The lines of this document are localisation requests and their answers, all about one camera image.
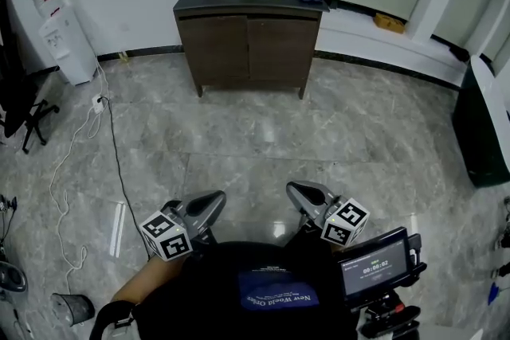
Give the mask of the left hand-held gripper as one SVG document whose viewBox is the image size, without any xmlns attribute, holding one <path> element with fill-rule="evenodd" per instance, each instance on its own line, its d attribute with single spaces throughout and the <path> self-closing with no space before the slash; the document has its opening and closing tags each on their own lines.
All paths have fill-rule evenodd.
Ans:
<svg viewBox="0 0 510 340">
<path fill-rule="evenodd" d="M 211 231 L 226 205 L 226 194 L 208 190 L 167 202 L 140 225 L 149 248 L 164 261 L 201 252 L 215 244 Z"/>
</svg>

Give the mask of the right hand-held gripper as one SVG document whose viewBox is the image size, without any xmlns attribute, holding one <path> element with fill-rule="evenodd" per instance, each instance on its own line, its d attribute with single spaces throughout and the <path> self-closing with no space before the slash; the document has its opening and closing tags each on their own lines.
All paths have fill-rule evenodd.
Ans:
<svg viewBox="0 0 510 340">
<path fill-rule="evenodd" d="M 286 193 L 301 214 L 301 224 L 318 229 L 323 240 L 340 247 L 356 240 L 370 216 L 354 198 L 335 195 L 320 183 L 291 181 Z"/>
</svg>

